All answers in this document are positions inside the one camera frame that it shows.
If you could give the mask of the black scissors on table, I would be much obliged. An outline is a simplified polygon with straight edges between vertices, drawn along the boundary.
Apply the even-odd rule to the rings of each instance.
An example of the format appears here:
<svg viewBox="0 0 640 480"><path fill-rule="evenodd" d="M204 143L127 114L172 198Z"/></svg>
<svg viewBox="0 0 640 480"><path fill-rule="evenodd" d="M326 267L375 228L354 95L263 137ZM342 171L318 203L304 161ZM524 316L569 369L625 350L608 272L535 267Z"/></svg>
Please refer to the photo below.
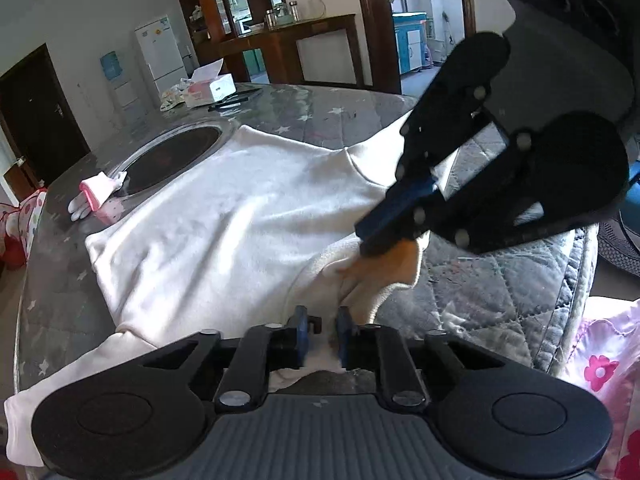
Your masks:
<svg viewBox="0 0 640 480"><path fill-rule="evenodd" d="M231 96L226 96L221 101L215 102L209 105L209 112L216 112L217 110L226 110L227 108L237 107L250 99L253 99L256 94L261 92L261 88L249 88L233 93Z"/></svg>

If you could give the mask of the dark wooden door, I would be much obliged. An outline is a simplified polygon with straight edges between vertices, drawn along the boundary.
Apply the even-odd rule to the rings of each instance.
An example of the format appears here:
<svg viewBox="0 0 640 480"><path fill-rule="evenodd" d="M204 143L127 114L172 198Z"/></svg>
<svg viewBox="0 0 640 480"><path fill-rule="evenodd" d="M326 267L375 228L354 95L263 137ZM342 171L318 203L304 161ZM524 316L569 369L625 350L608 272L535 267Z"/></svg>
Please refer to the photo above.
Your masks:
<svg viewBox="0 0 640 480"><path fill-rule="evenodd" d="M16 156L46 185L89 153L44 44L1 76L1 125Z"/></svg>

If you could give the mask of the pink polka dot play tent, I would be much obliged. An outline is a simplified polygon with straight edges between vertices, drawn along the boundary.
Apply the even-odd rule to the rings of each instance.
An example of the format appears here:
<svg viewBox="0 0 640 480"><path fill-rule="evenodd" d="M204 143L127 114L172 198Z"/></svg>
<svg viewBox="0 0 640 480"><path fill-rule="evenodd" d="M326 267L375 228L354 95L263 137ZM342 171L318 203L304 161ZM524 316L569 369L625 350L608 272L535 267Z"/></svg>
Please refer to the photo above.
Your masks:
<svg viewBox="0 0 640 480"><path fill-rule="evenodd" d="M1 264L9 270L24 266L29 258L47 198L46 188L37 188L20 206L1 204Z"/></svg>

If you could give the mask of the white refrigerator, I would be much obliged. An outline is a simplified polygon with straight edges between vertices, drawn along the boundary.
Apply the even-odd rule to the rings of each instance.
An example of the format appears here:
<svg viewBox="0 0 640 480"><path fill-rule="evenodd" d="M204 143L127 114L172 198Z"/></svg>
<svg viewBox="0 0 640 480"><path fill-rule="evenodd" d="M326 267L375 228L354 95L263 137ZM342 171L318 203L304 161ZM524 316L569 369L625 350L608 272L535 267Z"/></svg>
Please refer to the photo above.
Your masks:
<svg viewBox="0 0 640 480"><path fill-rule="evenodd" d="M162 94L188 76L168 16L136 28L134 40L151 96L160 104Z"/></svg>

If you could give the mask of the pink floral cloth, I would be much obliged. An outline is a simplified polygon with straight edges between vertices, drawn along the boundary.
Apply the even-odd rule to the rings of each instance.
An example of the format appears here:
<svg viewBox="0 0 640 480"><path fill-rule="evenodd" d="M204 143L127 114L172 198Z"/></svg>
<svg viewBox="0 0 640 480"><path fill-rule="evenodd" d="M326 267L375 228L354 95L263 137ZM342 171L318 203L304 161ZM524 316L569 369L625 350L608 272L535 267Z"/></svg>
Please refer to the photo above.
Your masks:
<svg viewBox="0 0 640 480"><path fill-rule="evenodd" d="M598 475L639 477L639 303L590 297L560 377L596 396L613 433Z"/></svg>

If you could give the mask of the white sweatshirt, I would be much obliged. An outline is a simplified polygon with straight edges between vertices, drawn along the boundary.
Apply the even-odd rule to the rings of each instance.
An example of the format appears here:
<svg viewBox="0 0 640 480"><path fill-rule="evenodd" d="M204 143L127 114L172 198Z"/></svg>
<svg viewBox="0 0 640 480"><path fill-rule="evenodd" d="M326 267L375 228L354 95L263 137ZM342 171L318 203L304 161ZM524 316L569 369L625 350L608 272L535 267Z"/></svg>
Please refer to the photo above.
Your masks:
<svg viewBox="0 0 640 480"><path fill-rule="evenodd" d="M85 246L114 333L62 370L11 396L6 454L38 467L32 416L81 378L202 330L239 337L297 306L361 324L416 284L426 238L363 257L355 224L395 180L404 147L394 122L329 150L243 126L215 154L164 186Z"/></svg>

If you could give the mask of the white pink glove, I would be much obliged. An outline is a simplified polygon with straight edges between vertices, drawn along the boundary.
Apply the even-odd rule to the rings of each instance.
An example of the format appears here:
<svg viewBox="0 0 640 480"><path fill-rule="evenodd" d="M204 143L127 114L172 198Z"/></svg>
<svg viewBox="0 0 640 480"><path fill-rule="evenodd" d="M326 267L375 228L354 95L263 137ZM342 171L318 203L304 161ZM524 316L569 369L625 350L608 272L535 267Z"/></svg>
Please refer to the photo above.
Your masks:
<svg viewBox="0 0 640 480"><path fill-rule="evenodd" d="M70 221L81 220L88 214L98 211L114 193L122 188L126 177L126 171L119 171L113 177L99 172L91 178L82 180L79 183L79 193L67 206Z"/></svg>

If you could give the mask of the grey star quilted mat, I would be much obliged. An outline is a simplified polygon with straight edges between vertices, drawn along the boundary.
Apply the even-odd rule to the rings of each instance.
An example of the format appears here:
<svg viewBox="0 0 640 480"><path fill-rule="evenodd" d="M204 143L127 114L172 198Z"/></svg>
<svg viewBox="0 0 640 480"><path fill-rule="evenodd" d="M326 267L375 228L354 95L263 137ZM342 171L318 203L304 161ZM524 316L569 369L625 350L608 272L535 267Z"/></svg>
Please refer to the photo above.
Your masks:
<svg viewBox="0 0 640 480"><path fill-rule="evenodd" d="M412 99L263 86L231 112L174 110L125 129L50 187L21 299L14 382L82 356L133 356L199 330L226 336L303 304L354 300L410 337L446 330L558 374L589 296L585 228L472 256L422 240L404 292L349 283L355 223L384 195Z"/></svg>

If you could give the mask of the white tissue box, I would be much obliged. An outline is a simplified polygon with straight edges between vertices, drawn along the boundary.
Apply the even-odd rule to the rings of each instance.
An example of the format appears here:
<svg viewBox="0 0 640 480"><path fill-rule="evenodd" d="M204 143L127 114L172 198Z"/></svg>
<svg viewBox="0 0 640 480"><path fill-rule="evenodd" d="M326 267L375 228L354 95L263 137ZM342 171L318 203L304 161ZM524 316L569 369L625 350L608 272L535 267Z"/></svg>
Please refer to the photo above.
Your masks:
<svg viewBox="0 0 640 480"><path fill-rule="evenodd" d="M224 60L220 58L194 70L186 90L182 92L187 108L212 105L235 94L233 76L221 73L223 65Z"/></svg>

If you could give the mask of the black round table inset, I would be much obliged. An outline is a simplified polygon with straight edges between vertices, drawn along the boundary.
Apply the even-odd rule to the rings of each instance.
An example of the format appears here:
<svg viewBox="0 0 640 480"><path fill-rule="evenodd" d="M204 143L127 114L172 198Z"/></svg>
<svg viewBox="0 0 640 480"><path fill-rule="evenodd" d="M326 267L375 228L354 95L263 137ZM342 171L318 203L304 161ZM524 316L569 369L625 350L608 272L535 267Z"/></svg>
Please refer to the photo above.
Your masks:
<svg viewBox="0 0 640 480"><path fill-rule="evenodd" d="M208 154L221 137L218 127L206 125L190 125L164 133L142 146L116 170L118 174L126 174L116 195L133 196L177 177Z"/></svg>

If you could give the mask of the blue water dispenser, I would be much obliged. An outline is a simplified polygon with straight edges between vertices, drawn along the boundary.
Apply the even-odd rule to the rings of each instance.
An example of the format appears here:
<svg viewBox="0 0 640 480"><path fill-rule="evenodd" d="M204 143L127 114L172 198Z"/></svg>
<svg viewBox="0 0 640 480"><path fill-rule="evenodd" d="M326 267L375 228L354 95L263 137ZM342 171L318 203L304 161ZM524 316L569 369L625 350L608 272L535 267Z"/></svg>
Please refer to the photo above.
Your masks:
<svg viewBox="0 0 640 480"><path fill-rule="evenodd" d="M145 118L145 108L131 78L122 68L115 51L100 57L102 72L110 86L116 112L129 127L140 126Z"/></svg>

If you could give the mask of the dark wooden sideboard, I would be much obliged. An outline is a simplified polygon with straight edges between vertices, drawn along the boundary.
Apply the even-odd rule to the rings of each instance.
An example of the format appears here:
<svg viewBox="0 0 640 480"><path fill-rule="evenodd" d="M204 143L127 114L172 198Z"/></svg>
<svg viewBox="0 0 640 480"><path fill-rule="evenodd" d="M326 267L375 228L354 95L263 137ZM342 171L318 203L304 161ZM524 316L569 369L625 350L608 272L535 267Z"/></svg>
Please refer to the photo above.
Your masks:
<svg viewBox="0 0 640 480"><path fill-rule="evenodd" d="M298 43L302 40L344 32L348 44L354 82L307 79L300 60ZM308 84L308 86L331 86L347 89L364 89L361 52L354 14L314 18L265 32L255 32L239 38L213 44L214 59L228 58L249 50L261 50L267 75L272 84Z"/></svg>

